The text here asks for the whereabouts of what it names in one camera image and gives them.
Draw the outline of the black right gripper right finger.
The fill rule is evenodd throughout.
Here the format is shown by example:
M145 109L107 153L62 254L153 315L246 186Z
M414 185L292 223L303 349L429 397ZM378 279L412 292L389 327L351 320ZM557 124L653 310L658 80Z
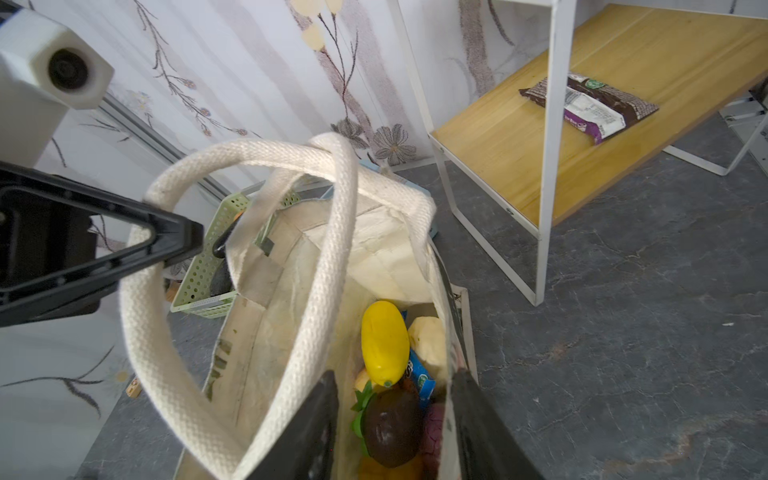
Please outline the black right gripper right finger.
M543 480L471 372L456 372L451 387L462 478Z

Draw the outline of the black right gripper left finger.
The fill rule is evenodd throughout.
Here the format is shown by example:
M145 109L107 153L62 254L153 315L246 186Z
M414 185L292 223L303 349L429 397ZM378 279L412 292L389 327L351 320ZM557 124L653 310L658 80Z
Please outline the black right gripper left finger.
M247 479L331 479L338 410L335 374L327 370Z

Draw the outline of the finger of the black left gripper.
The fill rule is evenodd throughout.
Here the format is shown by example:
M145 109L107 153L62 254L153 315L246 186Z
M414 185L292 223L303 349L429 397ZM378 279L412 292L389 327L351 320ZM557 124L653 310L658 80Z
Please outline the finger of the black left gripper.
M103 256L96 216L143 227L149 237ZM204 228L183 216L88 185L1 165L1 324L96 312L119 281L198 254Z

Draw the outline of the purple cabbage toy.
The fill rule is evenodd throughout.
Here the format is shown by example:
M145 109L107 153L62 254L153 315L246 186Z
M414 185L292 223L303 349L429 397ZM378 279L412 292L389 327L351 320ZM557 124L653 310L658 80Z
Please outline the purple cabbage toy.
M429 479L436 479L439 471L444 417L444 403L431 404L424 416L421 454L425 475Z

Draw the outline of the orange potato toy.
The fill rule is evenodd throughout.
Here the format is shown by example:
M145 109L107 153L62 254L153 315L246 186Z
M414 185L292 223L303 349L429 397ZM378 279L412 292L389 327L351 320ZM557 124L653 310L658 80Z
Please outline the orange potato toy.
M395 468L381 465L370 457L364 457L358 468L358 480L420 480L424 471L422 455L417 454L407 463Z

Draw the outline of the red peach toy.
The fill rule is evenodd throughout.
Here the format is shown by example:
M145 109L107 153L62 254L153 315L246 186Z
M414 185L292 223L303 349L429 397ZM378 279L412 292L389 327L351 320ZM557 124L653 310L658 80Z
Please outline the red peach toy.
M363 368L355 379L354 390L356 392L364 392L367 386L373 386L373 384L368 371Z

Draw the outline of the blue candy bag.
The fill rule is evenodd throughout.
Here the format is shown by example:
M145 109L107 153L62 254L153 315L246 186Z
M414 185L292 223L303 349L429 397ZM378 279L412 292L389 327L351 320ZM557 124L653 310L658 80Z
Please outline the blue candy bag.
M431 403L437 382L422 364L413 349L409 351L405 375L415 387L420 408L426 410Z

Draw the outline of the dark mangosteen toy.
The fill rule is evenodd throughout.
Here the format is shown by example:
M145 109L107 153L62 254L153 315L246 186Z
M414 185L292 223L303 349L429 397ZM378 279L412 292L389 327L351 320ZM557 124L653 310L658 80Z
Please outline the dark mangosteen toy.
M364 454L387 468L412 460L419 452L424 419L417 394L402 388L376 391L368 381L355 397L351 429L362 440Z

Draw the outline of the cream white round vegetable toy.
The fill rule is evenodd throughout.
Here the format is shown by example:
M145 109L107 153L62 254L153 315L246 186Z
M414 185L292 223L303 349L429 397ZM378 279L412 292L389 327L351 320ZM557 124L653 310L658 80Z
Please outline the cream white round vegetable toy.
M421 364L436 381L438 389L444 389L448 380L446 334L443 322L434 316L417 317L408 328L411 348Z

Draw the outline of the yellow mango toy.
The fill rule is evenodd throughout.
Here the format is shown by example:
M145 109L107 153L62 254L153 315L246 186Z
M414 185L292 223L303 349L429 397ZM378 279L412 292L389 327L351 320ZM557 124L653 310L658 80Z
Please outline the yellow mango toy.
M410 341L395 304L380 300L366 309L361 322L361 350L374 383L389 388L400 381L408 364Z

